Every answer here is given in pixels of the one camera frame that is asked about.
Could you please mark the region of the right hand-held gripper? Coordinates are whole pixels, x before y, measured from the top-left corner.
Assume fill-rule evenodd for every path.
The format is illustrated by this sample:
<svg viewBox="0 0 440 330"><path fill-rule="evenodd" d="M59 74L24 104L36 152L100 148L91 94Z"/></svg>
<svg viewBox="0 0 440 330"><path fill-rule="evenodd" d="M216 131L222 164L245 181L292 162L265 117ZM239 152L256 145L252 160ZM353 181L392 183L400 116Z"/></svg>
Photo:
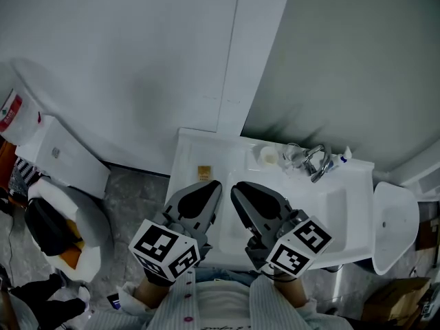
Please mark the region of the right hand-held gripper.
<svg viewBox="0 0 440 330"><path fill-rule="evenodd" d="M257 270L269 265L299 277L333 243L317 217L293 209L287 198L271 188L240 181L231 188L230 198L252 233L245 252Z"/></svg>

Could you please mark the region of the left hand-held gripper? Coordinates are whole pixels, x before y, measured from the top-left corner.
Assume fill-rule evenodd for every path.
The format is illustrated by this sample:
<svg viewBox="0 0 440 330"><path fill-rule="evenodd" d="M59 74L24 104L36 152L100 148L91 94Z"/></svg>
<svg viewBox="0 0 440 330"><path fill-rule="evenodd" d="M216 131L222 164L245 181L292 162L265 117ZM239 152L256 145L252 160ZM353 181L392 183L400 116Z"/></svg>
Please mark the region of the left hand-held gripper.
<svg viewBox="0 0 440 330"><path fill-rule="evenodd" d="M222 192L221 182L211 180L174 193L162 212L142 222L129 245L140 265L174 282L200 263L212 248L207 231L217 218Z"/></svg>

